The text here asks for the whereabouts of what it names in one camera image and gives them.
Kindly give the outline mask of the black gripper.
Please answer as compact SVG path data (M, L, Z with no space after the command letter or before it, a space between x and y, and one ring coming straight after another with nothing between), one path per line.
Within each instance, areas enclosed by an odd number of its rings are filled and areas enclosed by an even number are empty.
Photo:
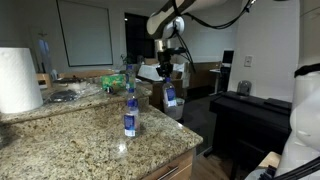
M182 47L168 48L162 52L158 52L159 66L156 68L160 77L169 77L173 71L173 65L170 63L172 55L180 55L185 53L186 49Z

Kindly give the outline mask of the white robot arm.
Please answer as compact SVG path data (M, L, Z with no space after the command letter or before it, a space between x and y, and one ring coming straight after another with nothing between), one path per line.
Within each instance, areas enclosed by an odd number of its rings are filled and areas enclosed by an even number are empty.
M167 0L147 20L155 40L171 39L184 31L177 23L193 11L221 0ZM320 180L320 43L319 0L299 0L300 45L290 115L291 133L282 151L274 180Z

